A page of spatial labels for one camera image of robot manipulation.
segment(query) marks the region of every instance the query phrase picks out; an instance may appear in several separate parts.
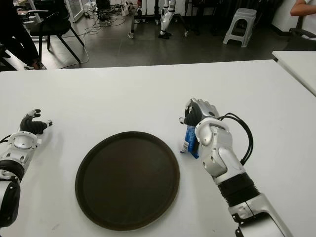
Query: desk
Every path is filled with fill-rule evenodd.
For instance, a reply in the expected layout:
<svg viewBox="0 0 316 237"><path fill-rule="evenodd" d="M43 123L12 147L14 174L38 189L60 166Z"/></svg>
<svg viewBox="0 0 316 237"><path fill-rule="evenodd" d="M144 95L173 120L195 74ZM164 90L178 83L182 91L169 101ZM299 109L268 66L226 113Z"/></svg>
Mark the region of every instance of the desk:
<svg viewBox="0 0 316 237"><path fill-rule="evenodd" d="M316 52L273 51L278 63L316 96Z"/></svg>
<svg viewBox="0 0 316 237"><path fill-rule="evenodd" d="M316 99L273 60L16 71L0 73L0 81L3 137L31 109L42 109L41 119L54 122L21 183L18 218L1 236L234 237L237 225L200 159L179 153L186 127L178 118L191 97L244 119L254 136L245 165L249 176L294 236L315 230ZM236 122L227 124L242 157L246 134ZM121 233L83 214L75 177L92 147L123 131L162 139L176 155L181 177L178 196L161 218Z"/></svg>

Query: person's arm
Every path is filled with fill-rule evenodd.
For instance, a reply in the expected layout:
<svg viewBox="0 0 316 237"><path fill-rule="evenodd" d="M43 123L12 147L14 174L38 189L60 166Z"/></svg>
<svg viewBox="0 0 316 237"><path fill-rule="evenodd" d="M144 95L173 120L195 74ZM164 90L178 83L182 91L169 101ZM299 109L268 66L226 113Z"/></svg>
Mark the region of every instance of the person's arm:
<svg viewBox="0 0 316 237"><path fill-rule="evenodd" d="M315 13L316 5L308 5L305 0L296 0L291 10L291 16L307 16Z"/></svg>

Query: shoe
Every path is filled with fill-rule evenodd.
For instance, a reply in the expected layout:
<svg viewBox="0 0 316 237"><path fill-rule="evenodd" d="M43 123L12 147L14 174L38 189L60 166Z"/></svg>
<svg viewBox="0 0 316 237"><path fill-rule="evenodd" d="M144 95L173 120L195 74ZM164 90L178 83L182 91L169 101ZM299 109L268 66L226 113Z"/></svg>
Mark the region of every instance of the shoe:
<svg viewBox="0 0 316 237"><path fill-rule="evenodd" d="M38 69L34 68L33 66L24 65L24 70L46 70L47 69L40 60L38 60L36 64L38 66Z"/></svg>

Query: person's leg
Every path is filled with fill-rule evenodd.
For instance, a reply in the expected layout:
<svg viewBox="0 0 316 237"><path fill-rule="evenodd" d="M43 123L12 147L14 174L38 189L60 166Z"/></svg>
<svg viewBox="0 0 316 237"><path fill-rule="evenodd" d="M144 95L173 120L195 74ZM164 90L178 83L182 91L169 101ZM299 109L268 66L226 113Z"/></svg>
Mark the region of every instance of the person's leg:
<svg viewBox="0 0 316 237"><path fill-rule="evenodd" d="M0 42L17 58L29 66L29 69L40 69L37 49L24 28L12 0L0 0L2 14L0 15Z"/></svg>
<svg viewBox="0 0 316 237"><path fill-rule="evenodd" d="M15 24L15 31L13 33L13 36L23 45L24 54L29 61L27 65L34 63L34 60L38 60L39 54L35 47L35 44L31 36L21 23Z"/></svg>

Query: robot leg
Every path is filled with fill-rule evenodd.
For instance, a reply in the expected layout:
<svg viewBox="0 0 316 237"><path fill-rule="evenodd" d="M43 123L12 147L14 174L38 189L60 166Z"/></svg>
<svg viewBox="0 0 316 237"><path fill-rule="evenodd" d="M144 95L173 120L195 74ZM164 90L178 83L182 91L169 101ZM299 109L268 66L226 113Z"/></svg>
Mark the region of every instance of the robot leg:
<svg viewBox="0 0 316 237"><path fill-rule="evenodd" d="M165 0L163 10L161 10L161 30L159 38L168 39L171 34L166 32L175 12L176 0Z"/></svg>

